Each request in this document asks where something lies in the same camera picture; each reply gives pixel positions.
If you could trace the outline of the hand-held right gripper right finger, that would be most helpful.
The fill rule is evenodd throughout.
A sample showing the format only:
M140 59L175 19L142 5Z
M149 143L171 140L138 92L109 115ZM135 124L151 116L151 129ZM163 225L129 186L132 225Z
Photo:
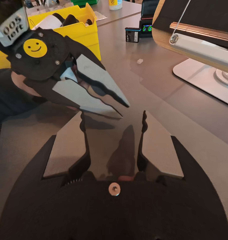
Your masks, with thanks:
M172 135L148 111L143 112L137 167L147 179L184 177L173 145Z

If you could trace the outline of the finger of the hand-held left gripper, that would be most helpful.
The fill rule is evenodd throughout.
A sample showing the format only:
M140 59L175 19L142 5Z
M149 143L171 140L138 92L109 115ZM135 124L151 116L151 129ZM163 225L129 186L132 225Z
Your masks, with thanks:
M91 86L98 87L125 107L130 103L110 74L99 65L81 54L77 59L77 75Z
M80 110L110 118L123 118L122 115L112 106L107 105L101 99L90 95L83 86L71 79L58 81L53 86L52 90L79 105Z

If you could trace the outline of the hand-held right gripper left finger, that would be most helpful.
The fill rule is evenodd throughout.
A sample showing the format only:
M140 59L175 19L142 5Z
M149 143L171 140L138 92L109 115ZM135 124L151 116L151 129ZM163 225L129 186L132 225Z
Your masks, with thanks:
M79 111L56 134L44 178L81 178L91 164L84 114Z

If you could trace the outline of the yellow storage bin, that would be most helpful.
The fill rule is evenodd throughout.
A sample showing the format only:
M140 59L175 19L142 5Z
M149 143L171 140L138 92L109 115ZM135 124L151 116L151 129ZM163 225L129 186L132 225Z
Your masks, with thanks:
M44 36L44 29L32 30L35 25L49 15L56 16L63 23L69 14L74 15L80 22L61 26L53 31L86 46L98 60L101 60L96 15L88 3L86 3L85 8L75 5L39 15L27 16L22 0L0 0L0 69L11 67L7 55L16 51L14 46L18 48L17 41L21 37L27 37L28 34L30 35L31 32L33 34L37 30L42 33L37 33L36 37L30 38L37 40L37 38Z

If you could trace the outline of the dark rounded object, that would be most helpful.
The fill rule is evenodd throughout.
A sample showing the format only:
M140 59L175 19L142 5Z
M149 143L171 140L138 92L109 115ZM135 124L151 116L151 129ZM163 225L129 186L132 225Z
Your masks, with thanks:
M69 14L67 18L62 23L62 27L79 23L80 21L72 14Z

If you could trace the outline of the person's left hand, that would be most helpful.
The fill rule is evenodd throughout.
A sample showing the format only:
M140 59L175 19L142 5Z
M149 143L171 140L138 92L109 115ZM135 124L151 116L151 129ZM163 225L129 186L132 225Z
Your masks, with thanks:
M11 79L13 81L13 83L21 90L25 91L26 93L33 95L33 96L37 96L37 97L41 97L36 91L34 91L34 89L28 87L27 85L24 84L24 80L26 79L25 76L20 75L15 73L14 71L11 72Z

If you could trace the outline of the white paper roll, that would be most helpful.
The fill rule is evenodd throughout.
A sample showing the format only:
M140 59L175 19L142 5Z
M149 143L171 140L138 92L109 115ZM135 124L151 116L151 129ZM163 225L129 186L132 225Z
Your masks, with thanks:
M54 15L49 15L44 18L41 22L35 25L32 30L36 30L37 28L42 29L56 29L61 27L62 22Z

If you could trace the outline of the white bottle yellow label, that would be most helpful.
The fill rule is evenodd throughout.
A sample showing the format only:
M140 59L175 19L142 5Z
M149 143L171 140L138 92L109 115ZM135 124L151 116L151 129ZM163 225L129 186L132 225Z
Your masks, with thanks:
M119 10L122 8L122 0L109 0L109 9L114 11L114 10Z

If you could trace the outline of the green storage bin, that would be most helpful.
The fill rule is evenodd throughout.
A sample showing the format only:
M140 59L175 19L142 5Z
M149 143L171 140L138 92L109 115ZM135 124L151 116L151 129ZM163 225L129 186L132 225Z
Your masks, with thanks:
M88 3L89 5L95 5L99 2L99 0L71 0L71 2L74 5L78 5L79 7L85 6L86 3Z

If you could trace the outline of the black battery charger case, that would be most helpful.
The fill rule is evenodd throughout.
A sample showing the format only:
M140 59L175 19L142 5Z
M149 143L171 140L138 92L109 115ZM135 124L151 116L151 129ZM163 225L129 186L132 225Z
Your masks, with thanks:
M139 38L152 37L152 21L159 4L159 0L143 0L141 18L139 21Z

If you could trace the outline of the white stand base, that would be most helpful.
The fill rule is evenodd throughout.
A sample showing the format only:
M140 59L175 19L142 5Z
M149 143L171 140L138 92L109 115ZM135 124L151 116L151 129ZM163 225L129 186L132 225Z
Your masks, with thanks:
M173 68L173 73L228 104L228 73L190 58L176 65Z

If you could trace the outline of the white stand ledge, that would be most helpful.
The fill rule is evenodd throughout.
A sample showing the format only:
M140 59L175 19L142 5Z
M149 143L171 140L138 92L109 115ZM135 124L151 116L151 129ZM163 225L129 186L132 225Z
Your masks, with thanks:
M170 37L169 44L173 49L180 50L206 65L228 71L227 48L179 33Z

